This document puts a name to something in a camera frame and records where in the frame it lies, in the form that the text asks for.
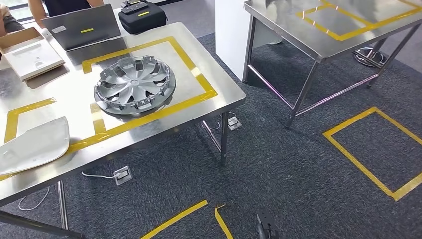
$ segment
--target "gray laptop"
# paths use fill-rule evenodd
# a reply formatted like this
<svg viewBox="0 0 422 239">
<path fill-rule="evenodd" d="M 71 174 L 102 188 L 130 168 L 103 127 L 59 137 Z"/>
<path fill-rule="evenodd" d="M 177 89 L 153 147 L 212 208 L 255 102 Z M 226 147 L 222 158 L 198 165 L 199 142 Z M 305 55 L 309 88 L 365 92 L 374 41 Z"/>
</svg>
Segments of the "gray laptop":
<svg viewBox="0 0 422 239">
<path fill-rule="evenodd" d="M 66 51 L 120 36 L 110 4 L 41 20 Z"/>
</svg>

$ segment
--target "carpet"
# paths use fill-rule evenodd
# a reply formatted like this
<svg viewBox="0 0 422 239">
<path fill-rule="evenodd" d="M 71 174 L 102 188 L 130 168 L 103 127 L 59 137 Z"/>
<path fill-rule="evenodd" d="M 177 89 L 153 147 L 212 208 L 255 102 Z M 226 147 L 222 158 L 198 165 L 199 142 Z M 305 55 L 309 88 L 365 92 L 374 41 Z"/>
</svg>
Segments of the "carpet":
<svg viewBox="0 0 422 239">
<path fill-rule="evenodd" d="M 227 166 L 218 166 L 215 146 L 197 126 L 87 171 L 111 175 L 129 165 L 134 178 L 121 186 L 114 180 L 69 177 L 64 183 L 72 230 L 88 239 L 140 238 L 207 200 L 206 206 L 154 239 L 226 238 L 214 216 L 215 206 L 222 204 L 225 207 L 219 212 L 235 239 L 258 238 L 258 210 L 269 211 L 283 239 L 422 238 L 422 186 L 394 201 L 323 136 L 376 106 L 421 138 L 420 73 L 395 61 L 373 88 L 354 89 L 297 117 L 286 130 L 282 124 L 288 108 L 256 77 L 251 76 L 248 85 L 238 81 L 216 56 L 214 34 L 199 41 L 247 95 L 246 104 L 234 110 L 243 126 L 229 133 Z M 294 102 L 312 61 L 283 43 L 255 49 L 252 64 Z M 321 65 L 304 104 L 373 71 L 352 55 Z M 217 126 L 217 120 L 209 120 L 209 126 Z M 422 172 L 422 146 L 377 115 L 359 120 L 334 137 L 391 190 Z M 31 194 L 23 206 L 36 205 L 44 193 Z M 55 185 L 35 210 L 20 211 L 17 203 L 1 209 L 60 225 Z M 0 238 L 57 237 L 0 224 Z"/>
</svg>

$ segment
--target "yellow tape outline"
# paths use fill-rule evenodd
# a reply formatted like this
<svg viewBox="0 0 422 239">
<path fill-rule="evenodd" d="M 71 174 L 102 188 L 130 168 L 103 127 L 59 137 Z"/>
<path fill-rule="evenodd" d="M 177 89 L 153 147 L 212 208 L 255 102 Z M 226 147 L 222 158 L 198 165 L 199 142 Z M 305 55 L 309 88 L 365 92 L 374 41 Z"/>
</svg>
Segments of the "yellow tape outline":
<svg viewBox="0 0 422 239">
<path fill-rule="evenodd" d="M 205 76 L 201 73 L 198 67 L 193 63 L 193 61 L 190 59 L 190 57 L 187 55 L 187 53 L 184 51 L 184 49 L 181 47 L 181 45 L 176 41 L 176 39 L 172 36 L 165 37 L 156 41 L 148 42 L 139 46 L 135 46 L 132 48 L 128 48 L 125 50 L 117 51 L 114 53 L 110 53 L 104 56 L 99 56 L 96 58 L 92 58 L 86 61 L 82 62 L 82 69 L 84 73 L 89 73 L 92 71 L 91 65 L 96 62 L 104 61 L 113 57 L 117 57 L 120 55 L 128 54 L 132 51 L 137 51 L 146 47 L 150 47 L 153 45 L 157 45 L 163 42 L 169 42 L 172 47 L 175 49 L 179 57 L 182 59 L 182 61 L 185 63 L 185 65 L 188 67 L 188 69 L 191 71 L 193 76 L 196 78 L 196 80 L 199 82 L 199 84 L 202 86 L 202 88 L 205 90 L 204 93 L 199 94 L 197 96 L 194 96 L 190 99 L 186 99 L 182 102 L 179 102 L 177 104 L 174 104 L 169 107 L 165 107 L 163 109 L 160 109 L 158 111 L 152 112 L 148 115 L 145 115 L 143 117 L 134 119 L 132 121 L 129 121 L 123 125 L 120 125 L 118 127 L 112 128 L 110 130 L 106 130 L 102 118 L 103 112 L 100 112 L 99 109 L 96 106 L 96 103 L 91 103 L 91 113 L 92 113 L 92 120 L 93 120 L 93 126 L 95 135 L 88 137 L 86 139 L 82 139 L 78 142 L 72 143 L 69 146 L 68 151 L 65 155 L 74 153 L 76 151 L 79 151 L 83 148 L 86 148 L 88 146 L 94 145 L 96 143 L 102 142 L 106 139 L 109 139 L 111 137 L 114 137 L 116 135 L 122 134 L 124 132 L 127 132 L 129 130 L 132 130 L 137 127 L 141 127 L 145 124 L 151 123 L 155 120 L 159 120 L 162 117 L 168 116 L 170 114 L 173 114 L 175 112 L 178 112 L 182 109 L 185 109 L 187 107 L 193 106 L 197 103 L 200 103 L 202 101 L 205 101 L 207 99 L 210 99 L 212 97 L 215 97 L 218 95 L 217 91 L 212 87 L 212 85 L 208 82 L 208 80 L 205 78 Z M 9 142 L 10 140 L 14 139 L 17 134 L 17 124 L 18 124 L 18 115 L 20 113 L 34 110 L 36 108 L 51 104 L 56 102 L 54 98 L 45 99 L 43 101 L 35 102 L 26 106 L 19 107 L 17 109 L 11 110 L 7 114 L 7 125 L 6 125 L 6 133 L 4 136 L 4 143 Z M 0 181 L 4 180 L 5 178 L 9 178 L 13 175 L 7 175 L 0 177 Z"/>
<path fill-rule="evenodd" d="M 184 210 L 183 212 L 177 214 L 172 219 L 170 219 L 170 220 L 166 221 L 165 223 L 161 224 L 156 229 L 150 231 L 149 233 L 147 233 L 146 235 L 144 235 L 143 237 L 141 237 L 141 239 L 150 239 L 150 238 L 152 238 L 153 236 L 157 235 L 162 230 L 166 229 L 168 226 L 171 226 L 172 224 L 174 224 L 178 220 L 180 220 L 180 219 L 184 218 L 185 216 L 193 213 L 194 211 L 198 210 L 199 208 L 205 206 L 206 204 L 208 204 L 208 202 L 206 200 L 203 200 L 202 202 L 199 202 L 199 203 L 193 205 L 192 207 L 190 207 L 190 208 Z"/>
<path fill-rule="evenodd" d="M 358 35 L 361 35 L 361 34 L 367 32 L 367 31 L 371 31 L 373 29 L 380 28 L 382 26 L 385 26 L 387 24 L 390 24 L 392 22 L 398 21 L 402 18 L 411 16 L 413 14 L 416 14 L 416 13 L 419 13 L 420 11 L 422 11 L 422 6 L 416 5 L 416 4 L 408 2 L 406 0 L 398 0 L 399 2 L 402 2 L 404 4 L 407 4 L 409 6 L 414 7 L 415 9 L 401 13 L 401 14 L 393 16 L 391 18 L 379 21 L 377 23 L 373 23 L 373 22 L 369 22 L 369 21 L 367 21 L 367 20 L 365 20 L 365 19 L 363 19 L 359 16 L 354 15 L 354 14 L 340 8 L 339 6 L 328 2 L 327 0 L 320 0 L 320 1 L 323 3 L 323 5 L 318 6 L 318 7 L 314 7 L 314 8 L 308 9 L 308 10 L 297 12 L 295 15 L 297 17 L 301 18 L 302 20 L 306 21 L 307 23 L 311 24 L 312 26 L 316 27 L 320 31 L 325 32 L 327 35 L 331 36 L 332 38 L 334 38 L 338 41 L 345 41 L 345 40 L 350 39 L 352 37 L 356 37 Z M 337 33 L 329 30 L 328 28 L 322 26 L 321 24 L 315 22 L 314 20 L 306 17 L 306 14 L 316 12 L 316 11 L 319 11 L 319 10 L 323 10 L 323 9 L 326 9 L 326 8 L 333 8 L 333 9 L 341 12 L 342 14 L 344 14 L 346 16 L 349 16 L 349 17 L 351 17 L 351 18 L 353 18 L 357 21 L 364 23 L 366 25 L 366 27 L 348 32 L 348 33 L 343 34 L 343 35 L 338 35 Z"/>
<path fill-rule="evenodd" d="M 401 188 L 399 188 L 397 191 L 392 192 L 390 189 L 387 188 L 375 175 L 373 175 L 363 164 L 361 164 L 351 153 L 349 153 L 343 146 L 341 146 L 340 143 L 338 143 L 332 136 L 339 131 L 345 129 L 346 127 L 350 126 L 351 124 L 363 119 L 364 117 L 372 114 L 372 113 L 378 113 L 383 118 L 388 120 L 388 122 L 392 123 L 395 127 L 400 129 L 403 133 L 405 133 L 407 136 L 412 138 L 414 141 L 419 143 L 422 146 L 422 139 L 418 138 L 416 135 L 414 135 L 412 132 L 407 130 L 405 127 L 403 127 L 401 124 L 399 124 L 397 121 L 389 117 L 386 113 L 382 112 L 377 107 L 371 107 L 367 109 L 366 111 L 348 119 L 346 122 L 341 123 L 337 125 L 336 127 L 330 129 L 329 131 L 325 132 L 323 135 L 330 141 L 340 152 L 344 154 L 356 167 L 358 167 L 368 178 L 372 180 L 385 194 L 388 196 L 391 196 L 395 201 L 398 201 L 402 197 L 404 197 L 407 193 L 409 193 L 411 190 L 413 190 L 415 187 L 417 187 L 419 184 L 422 183 L 422 173 L 420 173 L 418 176 L 410 180 L 408 183 L 403 185 Z"/>
<path fill-rule="evenodd" d="M 221 229 L 223 230 L 223 232 L 225 233 L 225 236 L 227 237 L 227 239 L 233 239 L 233 236 L 230 232 L 230 230 L 228 229 L 227 225 L 225 224 L 223 218 L 221 217 L 220 213 L 218 212 L 218 210 L 222 207 L 224 207 L 225 204 L 223 204 L 222 206 L 216 207 L 215 208 L 215 218 L 217 219 L 218 224 L 220 225 Z"/>
</svg>

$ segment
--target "table surface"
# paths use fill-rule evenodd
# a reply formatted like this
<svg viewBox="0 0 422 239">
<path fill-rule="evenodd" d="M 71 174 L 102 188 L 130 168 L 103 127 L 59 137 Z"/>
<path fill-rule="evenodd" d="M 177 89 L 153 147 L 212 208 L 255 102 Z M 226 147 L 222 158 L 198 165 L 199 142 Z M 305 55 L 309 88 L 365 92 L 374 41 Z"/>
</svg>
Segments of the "table surface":
<svg viewBox="0 0 422 239">
<path fill-rule="evenodd" d="M 318 61 L 422 22 L 422 0 L 249 0 L 244 6 Z"/>
<path fill-rule="evenodd" d="M 10 139 L 14 133 L 19 136 L 66 116 L 71 145 L 67 154 L 49 164 L 0 177 L 0 206 L 102 160 L 160 143 L 156 136 L 177 132 L 244 103 L 245 93 L 182 23 L 70 52 L 63 51 L 54 39 L 49 41 L 65 60 L 64 67 L 28 82 L 20 81 L 11 68 L 0 70 L 0 137 Z M 158 57 L 174 71 L 176 89 L 170 102 L 153 113 L 136 117 L 119 118 L 99 110 L 94 85 L 101 70 L 118 59 L 143 55 Z M 100 56 L 102 59 L 91 60 L 84 67 L 81 64 Z"/>
</svg>

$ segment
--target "cardboard box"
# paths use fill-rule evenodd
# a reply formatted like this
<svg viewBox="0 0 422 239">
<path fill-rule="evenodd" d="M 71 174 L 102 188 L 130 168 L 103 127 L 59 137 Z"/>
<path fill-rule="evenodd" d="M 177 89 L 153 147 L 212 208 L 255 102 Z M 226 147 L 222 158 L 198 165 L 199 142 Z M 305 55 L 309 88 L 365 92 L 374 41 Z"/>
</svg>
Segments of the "cardboard box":
<svg viewBox="0 0 422 239">
<path fill-rule="evenodd" d="M 33 27 L 0 37 L 0 53 L 23 81 L 65 63 Z"/>
</svg>

